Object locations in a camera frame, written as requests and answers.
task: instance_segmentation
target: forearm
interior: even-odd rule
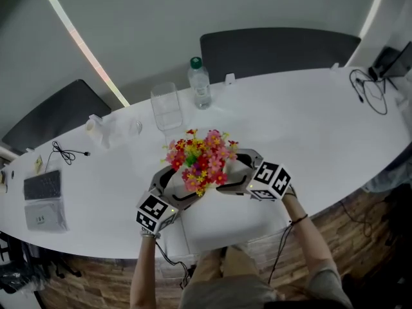
[[[156,240],[154,238],[142,238],[140,255],[130,288],[131,308],[156,308],[155,246]]]
[[[282,199],[292,221],[304,217],[306,212],[294,196],[285,195]],[[294,225],[295,236],[302,248],[309,272],[325,260],[333,260],[328,245],[310,218]]]

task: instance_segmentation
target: white oval table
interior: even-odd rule
[[[24,215],[24,179],[33,174],[39,155],[44,163],[51,142],[26,153],[4,168],[8,193],[0,194],[0,231],[40,247],[99,258],[137,258],[140,248],[136,204],[163,165],[162,146],[184,136],[183,129],[230,133],[241,147],[255,149],[271,162],[284,163],[293,175],[299,200],[309,215],[333,205],[387,166],[412,136],[387,86],[388,114],[362,104],[349,82],[350,68],[273,73],[215,84],[212,106],[197,110],[192,92],[179,92],[184,126],[167,133],[155,124],[150,100],[114,111],[105,121],[143,124],[139,136],[105,150],[79,127],[56,138],[63,149],[89,151],[71,166],[58,154],[50,160],[62,171],[62,193],[69,231],[29,231]],[[380,109],[379,96],[373,103]],[[216,190],[162,231],[169,256],[197,253],[273,234],[288,223],[280,202]]]

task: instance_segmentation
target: artificial flower bouquet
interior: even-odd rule
[[[190,129],[186,132],[188,139],[173,140],[165,146],[167,156],[163,161],[169,162],[175,171],[186,166],[182,173],[186,189],[203,196],[212,184],[223,185],[227,181],[223,168],[227,160],[238,157],[238,142],[228,141],[227,146],[229,134],[217,130],[209,131],[204,139],[196,138],[197,131]]]

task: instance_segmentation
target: green bottle cap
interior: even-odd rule
[[[201,58],[200,57],[193,57],[191,59],[191,68],[192,69],[200,69],[202,66]]]

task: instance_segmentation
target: black office chair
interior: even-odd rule
[[[110,113],[110,107],[83,80],[76,80],[27,114],[3,142],[24,153],[85,124],[90,115]]]
[[[245,78],[274,72],[344,66],[358,37],[307,28],[250,28],[202,35],[203,63],[211,84],[228,73]]]

